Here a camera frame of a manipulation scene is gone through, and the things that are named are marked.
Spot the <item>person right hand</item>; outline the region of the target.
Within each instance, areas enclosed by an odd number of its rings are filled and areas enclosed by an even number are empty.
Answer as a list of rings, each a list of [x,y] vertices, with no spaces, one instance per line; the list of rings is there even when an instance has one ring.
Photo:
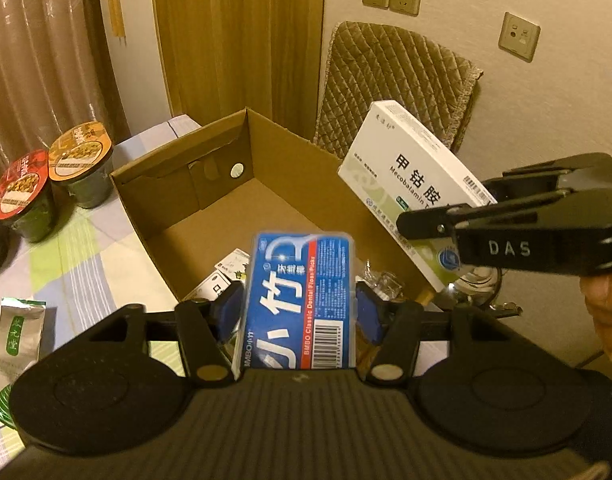
[[[579,287],[602,349],[612,362],[612,272],[585,276],[579,280]]]

